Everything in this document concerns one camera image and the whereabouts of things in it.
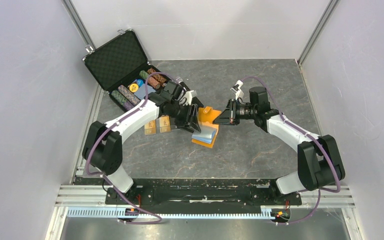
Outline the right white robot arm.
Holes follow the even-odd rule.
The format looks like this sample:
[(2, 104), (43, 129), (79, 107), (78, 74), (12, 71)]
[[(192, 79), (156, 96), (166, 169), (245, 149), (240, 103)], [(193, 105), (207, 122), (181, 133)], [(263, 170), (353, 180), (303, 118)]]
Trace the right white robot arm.
[(213, 121), (218, 125), (238, 125), (241, 120), (252, 120), (264, 132), (271, 134), (297, 153), (297, 170), (279, 177), (269, 189), (269, 199), (282, 204), (289, 194), (300, 191), (326, 190), (327, 185), (341, 188), (346, 176), (345, 168), (335, 138), (318, 135), (294, 124), (279, 110), (271, 107), (265, 87), (249, 89), (249, 102), (239, 84), (231, 88), (235, 97), (229, 99), (225, 110)]

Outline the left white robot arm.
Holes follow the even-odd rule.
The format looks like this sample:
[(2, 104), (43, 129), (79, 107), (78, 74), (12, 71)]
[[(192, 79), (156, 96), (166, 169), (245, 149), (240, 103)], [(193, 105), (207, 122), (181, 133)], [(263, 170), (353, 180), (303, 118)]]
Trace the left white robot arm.
[[(123, 143), (137, 130), (161, 116), (174, 119), (177, 127), (188, 132), (201, 132), (198, 124), (197, 93), (189, 90), (180, 99), (169, 93), (152, 92), (139, 105), (106, 123), (93, 122), (88, 130), (82, 157), (87, 175), (102, 175), (125, 204), (133, 203), (137, 190), (133, 179), (122, 166)], [(97, 169), (94, 173), (90, 166)]]

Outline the orange leather card holder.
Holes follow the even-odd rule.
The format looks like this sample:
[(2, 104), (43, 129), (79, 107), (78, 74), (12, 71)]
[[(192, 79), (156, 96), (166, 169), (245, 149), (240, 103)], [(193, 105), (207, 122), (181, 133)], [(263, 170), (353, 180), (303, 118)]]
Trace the orange leather card holder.
[(219, 125), (213, 124), (213, 121), (221, 113), (220, 110), (213, 109), (211, 106), (200, 107), (197, 117), (201, 132), (193, 133), (191, 142), (212, 149), (219, 132)]

